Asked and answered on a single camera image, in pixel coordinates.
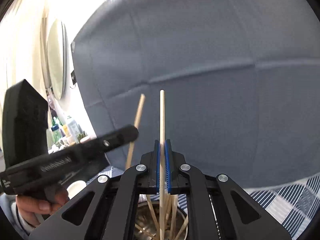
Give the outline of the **person's left hand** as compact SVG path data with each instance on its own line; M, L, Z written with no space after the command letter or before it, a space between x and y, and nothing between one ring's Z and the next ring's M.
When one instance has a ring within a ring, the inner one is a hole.
M53 203L24 195L16 196L18 212L22 218L33 227L41 224L36 215L52 215L68 201L68 191L64 188L56 191Z

